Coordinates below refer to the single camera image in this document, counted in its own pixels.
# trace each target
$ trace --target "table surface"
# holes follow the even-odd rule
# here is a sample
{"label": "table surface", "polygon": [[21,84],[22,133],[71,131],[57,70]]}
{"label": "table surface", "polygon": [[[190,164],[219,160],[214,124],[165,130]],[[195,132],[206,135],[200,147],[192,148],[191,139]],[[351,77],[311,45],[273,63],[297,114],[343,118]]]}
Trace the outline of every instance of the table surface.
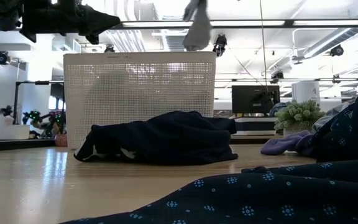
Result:
{"label": "table surface", "polygon": [[264,156],[260,147],[232,146],[239,159],[205,166],[84,163],[58,147],[0,151],[0,224],[49,224],[128,212],[209,175],[314,163],[293,153]]}

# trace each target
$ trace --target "white plastic basket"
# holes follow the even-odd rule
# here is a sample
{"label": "white plastic basket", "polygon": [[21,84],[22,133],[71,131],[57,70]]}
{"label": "white plastic basket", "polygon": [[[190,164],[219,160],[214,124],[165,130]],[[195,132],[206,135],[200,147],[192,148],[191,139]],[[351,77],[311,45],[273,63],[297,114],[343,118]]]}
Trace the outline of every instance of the white plastic basket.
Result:
{"label": "white plastic basket", "polygon": [[212,116],[215,64],[213,52],[66,54],[68,147],[78,147],[93,124],[175,110]]}

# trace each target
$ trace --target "lavender sock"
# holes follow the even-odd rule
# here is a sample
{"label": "lavender sock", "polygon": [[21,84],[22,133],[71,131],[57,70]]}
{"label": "lavender sock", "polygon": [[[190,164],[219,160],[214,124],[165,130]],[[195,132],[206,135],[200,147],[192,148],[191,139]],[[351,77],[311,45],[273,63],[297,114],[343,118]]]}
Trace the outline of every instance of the lavender sock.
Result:
{"label": "lavender sock", "polygon": [[270,139],[262,146],[260,153],[268,156],[276,156],[283,154],[286,150],[294,151],[298,142],[308,135],[310,135],[309,131],[302,131],[300,133],[291,134],[284,139]]}

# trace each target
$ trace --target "potted plant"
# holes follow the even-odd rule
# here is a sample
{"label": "potted plant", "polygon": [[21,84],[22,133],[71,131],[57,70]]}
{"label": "potted plant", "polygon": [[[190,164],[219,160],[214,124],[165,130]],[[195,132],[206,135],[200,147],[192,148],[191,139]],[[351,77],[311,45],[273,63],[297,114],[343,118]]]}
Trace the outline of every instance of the potted plant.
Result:
{"label": "potted plant", "polygon": [[320,107],[315,100],[297,103],[295,100],[287,103],[287,107],[281,109],[275,116],[275,129],[284,129],[284,136],[304,130],[311,130],[313,124],[325,115],[320,111]]}

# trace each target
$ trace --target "navy patterned fabric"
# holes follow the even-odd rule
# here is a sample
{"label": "navy patterned fabric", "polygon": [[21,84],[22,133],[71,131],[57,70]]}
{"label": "navy patterned fabric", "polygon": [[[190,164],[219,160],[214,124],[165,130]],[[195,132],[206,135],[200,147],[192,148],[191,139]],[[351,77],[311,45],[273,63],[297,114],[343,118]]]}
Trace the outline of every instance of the navy patterned fabric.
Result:
{"label": "navy patterned fabric", "polygon": [[318,162],[358,159],[358,98],[310,139]]}
{"label": "navy patterned fabric", "polygon": [[358,161],[205,177],[133,212],[66,222],[82,223],[358,223]]}

